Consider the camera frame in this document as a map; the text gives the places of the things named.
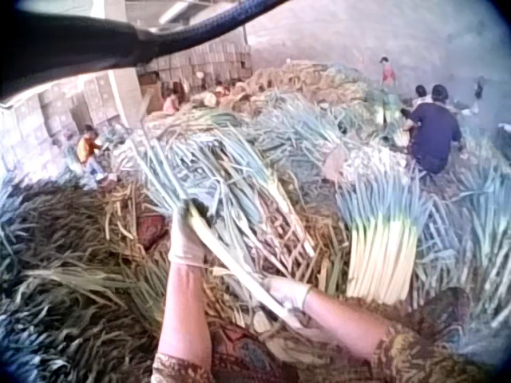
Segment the green onion bundle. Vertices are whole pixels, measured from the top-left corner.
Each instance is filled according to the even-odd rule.
[[[173,140],[164,149],[145,140],[139,164],[156,209],[170,215],[180,199],[198,198],[215,220],[209,227],[195,208],[189,222],[204,244],[260,302],[293,326],[298,323],[260,285],[258,274],[303,275],[313,243],[275,173],[233,130]]]
[[[420,192],[418,171],[374,170],[338,194],[351,229],[347,296],[394,304],[405,299],[418,237],[431,209]]]

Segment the person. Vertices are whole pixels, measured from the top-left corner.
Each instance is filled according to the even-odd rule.
[[[405,119],[410,118],[410,114],[412,113],[412,111],[415,108],[417,108],[417,105],[420,105],[420,104],[422,104],[424,102],[433,102],[433,100],[431,100],[431,95],[428,94],[428,92],[426,90],[426,87],[424,85],[420,85],[420,84],[417,85],[415,87],[415,94],[417,94],[417,98],[412,100],[412,107],[411,107],[411,109],[408,109],[408,108],[401,108],[400,109],[401,115],[403,117],[405,117]]]
[[[446,107],[448,98],[446,87],[435,85],[431,92],[433,102],[418,105],[403,127],[407,132],[415,128],[410,154],[430,174],[438,174],[446,167],[452,141],[462,150],[458,120]]]
[[[208,327],[205,251],[188,225],[188,207],[182,203],[172,219],[171,266],[151,382],[299,381],[296,368],[278,361],[246,330],[220,320]],[[484,381],[484,369],[449,352],[468,316],[469,298],[462,289],[445,290],[397,323],[291,279],[267,278],[264,287],[283,306],[309,315],[330,339],[366,361],[370,371],[357,381]],[[349,375],[336,381],[350,381]]]
[[[171,88],[167,90],[163,111],[172,115],[179,111],[178,90]]]
[[[389,58],[383,56],[380,59],[380,64],[383,65],[382,85],[394,86],[396,84],[396,73],[390,66]]]
[[[85,134],[78,141],[77,156],[80,164],[85,168],[85,171],[91,174],[95,180],[105,178],[105,172],[101,165],[97,162],[95,151],[101,150],[97,140],[96,129],[90,124],[85,125]]]
[[[412,110],[424,102],[433,102],[431,95],[428,94],[424,85],[417,85],[415,87],[415,94],[417,94],[417,98],[412,101]]]
[[[219,98],[228,96],[230,94],[229,87],[225,86],[221,80],[216,80],[215,93]]]

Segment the pile of green onions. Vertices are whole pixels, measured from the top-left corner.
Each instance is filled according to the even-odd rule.
[[[338,193],[351,229],[347,296],[394,304],[406,298],[415,253],[431,201],[420,191],[418,171],[402,169],[359,177]]]
[[[493,328],[511,325],[511,175],[498,160],[459,174],[460,202],[471,225],[458,264],[458,283],[475,304],[473,317]]]

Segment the patterned sleeve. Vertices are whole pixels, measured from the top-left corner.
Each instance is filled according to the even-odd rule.
[[[151,383],[214,383],[211,373],[178,357],[157,353]]]
[[[453,356],[399,324],[387,330],[371,366],[375,374],[396,382],[479,382],[489,378],[481,366]]]

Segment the hand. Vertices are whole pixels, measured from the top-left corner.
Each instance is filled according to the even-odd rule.
[[[311,285],[283,277],[266,278],[263,281],[263,286],[284,307],[299,310],[303,310],[305,298],[312,288]]]
[[[188,224],[189,204],[189,201],[183,201],[174,211],[168,259],[171,263],[202,267],[205,255],[204,245]]]

